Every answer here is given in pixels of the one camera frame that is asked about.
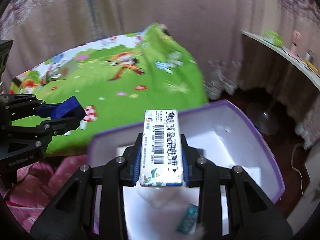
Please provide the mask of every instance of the white box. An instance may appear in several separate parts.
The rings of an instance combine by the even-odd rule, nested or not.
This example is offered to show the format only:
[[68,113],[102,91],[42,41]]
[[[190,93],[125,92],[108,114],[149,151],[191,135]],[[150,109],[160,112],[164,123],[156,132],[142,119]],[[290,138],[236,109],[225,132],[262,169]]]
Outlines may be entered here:
[[141,147],[140,185],[180,187],[182,179],[178,111],[146,111]]

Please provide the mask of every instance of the pink fabric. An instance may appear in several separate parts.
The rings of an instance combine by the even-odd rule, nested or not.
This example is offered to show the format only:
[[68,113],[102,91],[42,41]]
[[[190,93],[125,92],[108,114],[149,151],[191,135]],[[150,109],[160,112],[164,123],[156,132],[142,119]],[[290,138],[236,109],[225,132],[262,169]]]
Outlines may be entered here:
[[30,229],[51,199],[73,173],[87,161],[87,155],[65,158],[56,172],[47,163],[34,163],[17,171],[19,183],[7,192],[7,204],[23,228]]

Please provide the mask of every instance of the barcode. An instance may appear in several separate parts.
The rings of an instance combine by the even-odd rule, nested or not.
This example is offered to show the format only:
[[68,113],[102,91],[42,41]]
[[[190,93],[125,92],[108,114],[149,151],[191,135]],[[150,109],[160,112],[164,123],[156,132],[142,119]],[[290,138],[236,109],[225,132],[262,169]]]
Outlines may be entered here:
[[154,164],[164,164],[164,126],[155,125]]
[[152,110],[147,110],[145,116],[152,116]]

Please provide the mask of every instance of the green bedsheet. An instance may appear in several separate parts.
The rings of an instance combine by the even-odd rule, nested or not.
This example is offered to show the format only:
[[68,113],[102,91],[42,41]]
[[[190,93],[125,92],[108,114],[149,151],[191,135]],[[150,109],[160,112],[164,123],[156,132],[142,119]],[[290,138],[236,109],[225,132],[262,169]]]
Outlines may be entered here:
[[[48,71],[74,65],[65,79],[43,85]],[[207,103],[203,77],[193,57],[154,23],[143,33],[90,42],[68,50],[17,77],[11,93],[32,93],[47,104],[75,95],[88,116],[68,135],[55,136],[47,155],[79,154],[100,131],[142,121],[148,109],[185,109]],[[14,122],[36,126],[38,116]]]

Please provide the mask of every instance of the white shelf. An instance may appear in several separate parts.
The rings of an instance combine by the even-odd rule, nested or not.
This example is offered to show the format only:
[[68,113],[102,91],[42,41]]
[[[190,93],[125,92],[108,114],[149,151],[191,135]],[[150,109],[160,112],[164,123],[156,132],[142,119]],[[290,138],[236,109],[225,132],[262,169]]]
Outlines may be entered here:
[[289,50],[287,48],[284,47],[283,49],[281,49],[279,47],[273,46],[269,42],[266,42],[265,40],[263,40],[262,36],[260,36],[260,35],[256,35],[256,34],[249,33],[249,32],[244,32],[244,31],[242,31],[242,33],[244,35],[262,43],[263,45],[274,50],[275,52],[280,54],[282,57],[287,59],[290,63],[292,63],[295,67],[297,67],[308,79],[310,79],[310,81],[317,87],[318,90],[320,90],[320,78],[316,74],[314,74],[311,70],[308,70],[298,59],[291,57],[285,51],[283,51],[283,49],[284,49],[288,52]]

